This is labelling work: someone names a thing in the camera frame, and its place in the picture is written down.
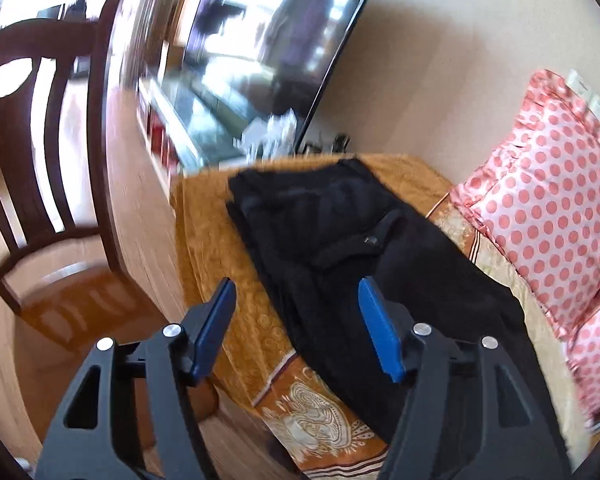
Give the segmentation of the black pants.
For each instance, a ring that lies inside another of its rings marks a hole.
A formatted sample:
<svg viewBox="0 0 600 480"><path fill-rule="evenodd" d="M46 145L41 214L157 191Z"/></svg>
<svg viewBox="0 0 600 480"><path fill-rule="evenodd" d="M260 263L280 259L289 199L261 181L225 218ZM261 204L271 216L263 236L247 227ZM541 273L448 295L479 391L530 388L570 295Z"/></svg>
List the black pants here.
<svg viewBox="0 0 600 480"><path fill-rule="evenodd" d="M293 348L381 439L393 437L407 391L381 370L358 307L363 278L445 336L501 341L543 414L554 417L517 298L360 160L248 169L229 189L228 214Z"/></svg>

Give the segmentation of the pink polka dot pillow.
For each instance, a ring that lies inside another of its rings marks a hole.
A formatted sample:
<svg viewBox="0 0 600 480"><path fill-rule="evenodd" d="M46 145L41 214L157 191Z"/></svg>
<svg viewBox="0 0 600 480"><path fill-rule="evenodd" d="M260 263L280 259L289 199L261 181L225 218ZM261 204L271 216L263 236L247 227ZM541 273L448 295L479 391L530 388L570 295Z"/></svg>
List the pink polka dot pillow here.
<svg viewBox="0 0 600 480"><path fill-rule="evenodd" d="M600 416L600 306L577 331L568 363L583 411L596 419Z"/></svg>
<svg viewBox="0 0 600 480"><path fill-rule="evenodd" d="M512 131L449 199L569 337L600 290L600 122L584 99L533 74Z"/></svg>

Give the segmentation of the dark wooden chair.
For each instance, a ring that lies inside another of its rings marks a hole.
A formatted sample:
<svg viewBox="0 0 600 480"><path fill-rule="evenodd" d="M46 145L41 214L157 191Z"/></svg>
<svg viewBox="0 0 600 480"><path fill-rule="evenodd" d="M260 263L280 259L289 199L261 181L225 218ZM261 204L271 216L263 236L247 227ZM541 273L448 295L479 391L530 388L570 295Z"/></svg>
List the dark wooden chair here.
<svg viewBox="0 0 600 480"><path fill-rule="evenodd" d="M0 298L10 309L14 372L0 396L0 440L35 458L76 363L101 337L127 339L180 320L183 304L156 304L125 268L114 226L106 168L106 69L116 11L106 0L94 21L32 18L0 30L0 69L30 70L0 96ZM88 58L86 153L94 220L68 204L61 168L60 120L74 62ZM24 260L72 240L98 238L106 260L74 263L17 295L9 275Z"/></svg>

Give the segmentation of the glass top tv cabinet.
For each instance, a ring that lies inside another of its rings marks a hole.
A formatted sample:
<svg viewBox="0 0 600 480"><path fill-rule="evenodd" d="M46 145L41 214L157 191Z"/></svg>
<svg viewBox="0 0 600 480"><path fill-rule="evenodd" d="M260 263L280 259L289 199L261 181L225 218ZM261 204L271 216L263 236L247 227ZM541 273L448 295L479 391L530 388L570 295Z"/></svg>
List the glass top tv cabinet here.
<svg viewBox="0 0 600 480"><path fill-rule="evenodd" d="M169 177L290 154L302 132L294 110L258 110L228 82L191 70L142 77L137 90L137 117Z"/></svg>

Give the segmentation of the black flat screen television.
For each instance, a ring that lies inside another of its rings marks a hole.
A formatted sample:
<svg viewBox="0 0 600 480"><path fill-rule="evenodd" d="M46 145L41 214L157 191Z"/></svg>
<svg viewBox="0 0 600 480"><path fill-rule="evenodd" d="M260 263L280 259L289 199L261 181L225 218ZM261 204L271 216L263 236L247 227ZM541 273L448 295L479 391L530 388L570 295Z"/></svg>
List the black flat screen television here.
<svg viewBox="0 0 600 480"><path fill-rule="evenodd" d="M366 0L188 0L193 93L235 139L286 113L299 143Z"/></svg>

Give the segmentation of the white wall socket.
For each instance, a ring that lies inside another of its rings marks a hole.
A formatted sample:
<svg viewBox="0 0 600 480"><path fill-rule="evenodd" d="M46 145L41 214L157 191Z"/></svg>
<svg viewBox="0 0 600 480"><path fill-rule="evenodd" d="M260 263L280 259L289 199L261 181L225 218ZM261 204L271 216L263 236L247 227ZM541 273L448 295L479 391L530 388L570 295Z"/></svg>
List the white wall socket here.
<svg viewBox="0 0 600 480"><path fill-rule="evenodd" d="M566 79L567 87L586 104L586 108L600 122L600 96L576 70L570 70Z"/></svg>

